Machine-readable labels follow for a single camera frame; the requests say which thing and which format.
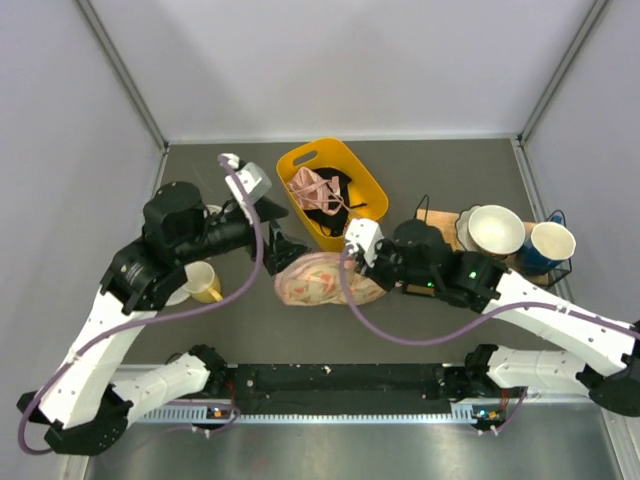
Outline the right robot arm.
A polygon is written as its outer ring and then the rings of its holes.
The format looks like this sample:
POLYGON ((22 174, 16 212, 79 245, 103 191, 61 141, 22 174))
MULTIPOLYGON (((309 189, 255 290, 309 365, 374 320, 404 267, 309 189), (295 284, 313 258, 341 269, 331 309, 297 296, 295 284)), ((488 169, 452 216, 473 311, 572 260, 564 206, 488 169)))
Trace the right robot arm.
POLYGON ((639 326, 601 317, 538 287, 503 261, 455 251, 419 219, 386 238, 370 219, 349 223, 345 244, 360 272, 382 289, 420 286, 437 300, 507 322, 555 345, 553 351, 481 345, 465 359, 469 388, 534 388, 576 394, 627 417, 639 414, 639 326))

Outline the floral mesh laundry bag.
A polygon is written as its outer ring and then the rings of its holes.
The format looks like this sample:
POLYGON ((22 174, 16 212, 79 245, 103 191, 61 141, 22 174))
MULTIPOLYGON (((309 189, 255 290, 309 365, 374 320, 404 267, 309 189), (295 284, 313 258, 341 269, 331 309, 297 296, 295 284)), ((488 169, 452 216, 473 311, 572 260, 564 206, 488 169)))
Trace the floral mesh laundry bag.
POLYGON ((274 278, 274 290, 289 306, 346 305, 340 282, 345 270, 346 285, 357 305, 371 303, 386 294, 373 280, 362 276, 353 259, 341 261, 339 253, 315 252, 302 255, 274 278))

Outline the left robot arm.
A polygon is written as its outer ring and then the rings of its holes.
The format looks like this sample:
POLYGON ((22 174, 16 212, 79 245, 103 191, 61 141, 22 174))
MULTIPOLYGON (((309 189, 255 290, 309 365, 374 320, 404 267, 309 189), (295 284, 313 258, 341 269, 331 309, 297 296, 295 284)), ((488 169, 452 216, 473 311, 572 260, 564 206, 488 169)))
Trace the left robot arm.
POLYGON ((186 265, 242 248, 256 265, 270 255, 258 228, 288 214, 267 198, 270 181, 226 183, 232 197, 219 215, 210 214, 189 182, 163 185, 144 205, 141 236, 114 255, 62 365, 40 390, 17 402, 19 428, 45 425, 49 451, 99 455, 148 412, 185 395, 216 396, 226 387, 226 363, 206 345, 136 378, 112 379, 143 327, 158 320, 186 283, 186 265))

